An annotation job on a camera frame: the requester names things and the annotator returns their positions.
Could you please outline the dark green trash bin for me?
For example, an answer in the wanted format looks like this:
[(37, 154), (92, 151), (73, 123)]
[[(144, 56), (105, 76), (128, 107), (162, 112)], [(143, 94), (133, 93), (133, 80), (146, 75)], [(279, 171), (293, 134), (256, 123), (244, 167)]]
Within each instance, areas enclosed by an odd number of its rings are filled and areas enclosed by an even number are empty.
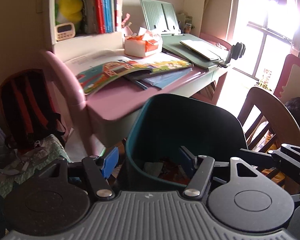
[(151, 176), (145, 163), (181, 165), (181, 147), (193, 155), (228, 161), (247, 149), (241, 123), (228, 111), (174, 94), (151, 97), (142, 107), (126, 142), (127, 187), (183, 191), (185, 184)]

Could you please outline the teal zigzag knitted blanket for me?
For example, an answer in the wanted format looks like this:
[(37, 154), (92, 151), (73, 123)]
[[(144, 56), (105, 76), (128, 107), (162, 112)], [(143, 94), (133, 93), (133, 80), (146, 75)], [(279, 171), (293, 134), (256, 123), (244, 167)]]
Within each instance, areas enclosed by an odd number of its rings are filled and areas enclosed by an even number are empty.
[(64, 147), (53, 135), (34, 143), (34, 149), (14, 159), (0, 170), (0, 195), (5, 198), (13, 188), (13, 184), (22, 184), (59, 157), (70, 161)]

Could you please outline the pink desk chair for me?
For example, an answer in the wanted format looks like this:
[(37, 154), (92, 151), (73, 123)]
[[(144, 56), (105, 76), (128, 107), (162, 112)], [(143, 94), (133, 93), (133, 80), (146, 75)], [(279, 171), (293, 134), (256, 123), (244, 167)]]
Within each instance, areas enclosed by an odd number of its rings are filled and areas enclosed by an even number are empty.
[(102, 156), (106, 148), (93, 134), (87, 101), (79, 81), (53, 52), (42, 50), (40, 53), (51, 69), (52, 82), (65, 98), (74, 133), (82, 143), (86, 155)]

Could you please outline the blue folder on desk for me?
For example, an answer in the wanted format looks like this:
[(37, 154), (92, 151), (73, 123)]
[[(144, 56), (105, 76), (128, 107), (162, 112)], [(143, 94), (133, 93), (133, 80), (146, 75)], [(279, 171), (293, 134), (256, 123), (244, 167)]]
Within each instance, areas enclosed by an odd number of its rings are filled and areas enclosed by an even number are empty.
[(142, 84), (144, 86), (152, 86), (158, 88), (160, 90), (164, 89), (165, 87), (169, 86), (170, 84), (178, 81), (182, 77), (186, 76), (192, 71), (192, 67), (184, 68), (181, 70), (173, 71), (173, 72), (166, 72), (165, 74), (158, 74), (155, 76), (149, 77), (137, 77), (133, 76), (132, 74), (125, 75), (125, 78), (129, 81), (134, 82), (136, 85)]

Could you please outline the pink top study desk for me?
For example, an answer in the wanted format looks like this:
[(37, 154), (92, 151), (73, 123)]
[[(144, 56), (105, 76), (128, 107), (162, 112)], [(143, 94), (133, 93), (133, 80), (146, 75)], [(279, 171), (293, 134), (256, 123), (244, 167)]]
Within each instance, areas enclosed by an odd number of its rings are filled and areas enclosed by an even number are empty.
[[(150, 97), (161, 93), (191, 97), (213, 81), (217, 81), (212, 100), (201, 95), (197, 97), (199, 100), (215, 105), (229, 70), (229, 67), (214, 67), (207, 71), (199, 67), (193, 67), (192, 72), (163, 90), (152, 86), (142, 89), (121, 77), (106, 85), (96, 94), (85, 96), (93, 134), (106, 148), (117, 144), (128, 137), (144, 103)], [(44, 73), (47, 81), (54, 83), (47, 62)]]

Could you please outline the colourful open picture book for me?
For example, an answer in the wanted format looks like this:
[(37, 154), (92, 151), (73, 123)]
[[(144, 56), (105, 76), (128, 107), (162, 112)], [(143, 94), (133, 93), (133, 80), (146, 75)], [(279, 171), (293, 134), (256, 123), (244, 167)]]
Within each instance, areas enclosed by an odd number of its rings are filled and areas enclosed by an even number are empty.
[(139, 81), (143, 78), (155, 77), (160, 74), (170, 74), (180, 70), (188, 70), (191, 67), (193, 67), (193, 64), (181, 59), (141, 63), (124, 57), (123, 59), (89, 67), (87, 70), (77, 74), (76, 78), (84, 94), (90, 95), (124, 76)]

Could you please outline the red black backpack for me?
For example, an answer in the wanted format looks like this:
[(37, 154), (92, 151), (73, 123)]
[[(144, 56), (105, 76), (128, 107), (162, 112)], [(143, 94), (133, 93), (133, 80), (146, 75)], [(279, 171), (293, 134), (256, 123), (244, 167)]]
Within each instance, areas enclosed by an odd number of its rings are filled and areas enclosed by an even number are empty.
[(6, 78), (0, 85), (0, 106), (16, 148), (28, 150), (54, 135), (62, 146), (66, 128), (56, 112), (42, 69), (27, 69)]

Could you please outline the white closed notebook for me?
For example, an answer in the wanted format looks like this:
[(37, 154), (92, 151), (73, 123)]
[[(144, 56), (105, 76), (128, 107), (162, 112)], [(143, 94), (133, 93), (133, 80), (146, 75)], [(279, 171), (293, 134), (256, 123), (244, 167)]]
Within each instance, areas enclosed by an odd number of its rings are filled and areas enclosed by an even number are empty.
[(192, 51), (195, 51), (199, 55), (202, 55), (209, 61), (225, 61), (229, 53), (229, 51), (219, 48), (206, 41), (181, 40), (180, 43)]

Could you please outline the black headphones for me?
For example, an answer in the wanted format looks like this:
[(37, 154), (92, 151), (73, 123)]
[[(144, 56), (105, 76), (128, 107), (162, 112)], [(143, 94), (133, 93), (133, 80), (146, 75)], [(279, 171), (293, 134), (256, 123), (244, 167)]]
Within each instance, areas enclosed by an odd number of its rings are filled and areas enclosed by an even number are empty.
[(232, 45), (230, 49), (227, 50), (227, 55), (221, 63), (219, 63), (220, 67), (227, 68), (228, 64), (232, 59), (237, 60), (241, 58), (245, 54), (246, 45), (243, 43), (237, 42), (235, 45)]

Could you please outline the orange white tissue pack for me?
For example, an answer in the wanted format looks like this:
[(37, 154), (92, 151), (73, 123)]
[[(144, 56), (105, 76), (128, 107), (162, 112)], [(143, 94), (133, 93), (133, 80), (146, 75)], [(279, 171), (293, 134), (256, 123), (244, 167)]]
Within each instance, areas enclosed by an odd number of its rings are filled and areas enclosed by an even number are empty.
[(137, 34), (125, 38), (124, 51), (128, 56), (145, 58), (162, 51), (163, 40), (160, 33), (140, 27)]

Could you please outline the white digital timer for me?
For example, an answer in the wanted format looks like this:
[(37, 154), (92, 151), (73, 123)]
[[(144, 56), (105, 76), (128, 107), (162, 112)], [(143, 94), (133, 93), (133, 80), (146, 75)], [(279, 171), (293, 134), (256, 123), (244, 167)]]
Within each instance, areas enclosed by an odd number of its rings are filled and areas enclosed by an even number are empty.
[(56, 41), (68, 40), (75, 37), (75, 25), (71, 22), (62, 23), (55, 26)]

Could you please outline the green book stand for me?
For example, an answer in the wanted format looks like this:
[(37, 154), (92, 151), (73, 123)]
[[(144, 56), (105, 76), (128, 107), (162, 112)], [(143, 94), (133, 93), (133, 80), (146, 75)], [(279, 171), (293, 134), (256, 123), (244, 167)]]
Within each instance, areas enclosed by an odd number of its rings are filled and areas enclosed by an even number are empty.
[(161, 35), (181, 35), (177, 15), (171, 3), (156, 0), (140, 0), (145, 25)]

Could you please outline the yellow green plush toy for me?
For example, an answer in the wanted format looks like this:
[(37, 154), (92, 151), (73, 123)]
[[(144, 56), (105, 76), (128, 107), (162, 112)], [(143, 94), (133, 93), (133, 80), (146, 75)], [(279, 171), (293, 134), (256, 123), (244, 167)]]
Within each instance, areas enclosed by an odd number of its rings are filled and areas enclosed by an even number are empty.
[(55, 1), (55, 19), (56, 25), (62, 23), (73, 23), (78, 25), (82, 18), (83, 1), (82, 0), (56, 0)]

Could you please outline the row of upright books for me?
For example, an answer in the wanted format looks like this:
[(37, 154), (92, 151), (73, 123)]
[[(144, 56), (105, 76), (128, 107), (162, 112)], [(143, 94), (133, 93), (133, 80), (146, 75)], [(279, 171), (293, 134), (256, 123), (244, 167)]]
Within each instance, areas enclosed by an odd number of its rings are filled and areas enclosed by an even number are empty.
[(122, 0), (80, 0), (75, 23), (78, 34), (106, 34), (121, 30)]

